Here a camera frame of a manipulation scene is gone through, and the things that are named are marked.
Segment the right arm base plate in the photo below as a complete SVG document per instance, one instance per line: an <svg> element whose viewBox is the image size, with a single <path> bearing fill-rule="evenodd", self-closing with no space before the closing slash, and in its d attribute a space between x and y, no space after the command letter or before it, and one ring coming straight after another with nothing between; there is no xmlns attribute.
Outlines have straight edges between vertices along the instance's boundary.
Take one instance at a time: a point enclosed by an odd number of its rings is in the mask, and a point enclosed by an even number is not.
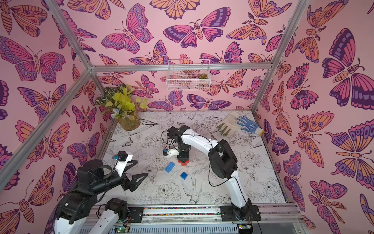
<svg viewBox="0 0 374 234"><path fill-rule="evenodd" d="M259 207L252 205L239 209L235 206L220 206L219 213L222 221L261 221Z"/></svg>

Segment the small blue lego brick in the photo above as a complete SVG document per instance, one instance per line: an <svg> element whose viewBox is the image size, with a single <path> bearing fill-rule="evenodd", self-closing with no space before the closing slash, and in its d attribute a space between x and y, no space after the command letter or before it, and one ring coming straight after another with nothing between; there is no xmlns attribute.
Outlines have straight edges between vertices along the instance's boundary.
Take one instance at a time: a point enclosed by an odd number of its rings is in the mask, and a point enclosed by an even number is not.
<svg viewBox="0 0 374 234"><path fill-rule="evenodd" d="M188 177L188 174L185 173L185 172L183 172L183 173L180 175L180 177L181 177L183 180L185 180L185 179Z"/></svg>

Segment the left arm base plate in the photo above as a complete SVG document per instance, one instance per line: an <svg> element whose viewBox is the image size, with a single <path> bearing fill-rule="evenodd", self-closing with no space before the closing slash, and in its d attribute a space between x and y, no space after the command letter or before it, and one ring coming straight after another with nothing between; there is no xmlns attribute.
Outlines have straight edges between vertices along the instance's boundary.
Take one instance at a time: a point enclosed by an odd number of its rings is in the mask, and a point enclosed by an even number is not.
<svg viewBox="0 0 374 234"><path fill-rule="evenodd" d="M143 214L144 214L144 207L129 207L129 218L127 223L141 223Z"/></svg>

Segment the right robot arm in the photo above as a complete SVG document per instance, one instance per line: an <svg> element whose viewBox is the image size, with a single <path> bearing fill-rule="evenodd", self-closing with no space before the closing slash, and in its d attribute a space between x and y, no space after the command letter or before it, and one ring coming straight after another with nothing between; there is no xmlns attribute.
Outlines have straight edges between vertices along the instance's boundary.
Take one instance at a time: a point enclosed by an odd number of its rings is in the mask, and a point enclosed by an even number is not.
<svg viewBox="0 0 374 234"><path fill-rule="evenodd" d="M229 143L209 139L190 129L188 126L180 128L171 127L167 130L167 137L171 143L176 143L175 149L166 149L164 156L176 156L181 165L186 165L190 159L190 150L194 148L207 155L209 171L217 177L225 179L223 184L228 188L231 197L231 206L238 220L247 220L255 212L252 210L252 202L245 195L238 175L237 158Z"/></svg>

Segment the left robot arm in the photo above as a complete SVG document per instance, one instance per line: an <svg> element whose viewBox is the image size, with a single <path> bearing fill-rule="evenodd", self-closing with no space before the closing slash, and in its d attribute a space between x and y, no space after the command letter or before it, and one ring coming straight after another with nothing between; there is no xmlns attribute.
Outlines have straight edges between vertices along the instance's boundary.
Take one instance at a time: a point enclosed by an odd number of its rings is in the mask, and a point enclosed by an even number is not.
<svg viewBox="0 0 374 234"><path fill-rule="evenodd" d="M91 160L78 169L78 181L72 190L60 201L55 211L55 234L78 234L86 222L91 209L99 202L98 195L118 186L123 190L135 191L148 177L147 173L128 178L130 169L126 161L119 161L115 168L104 165L101 160ZM105 206L98 222L91 229L92 234L108 232L118 221L130 220L128 203L113 198Z"/></svg>

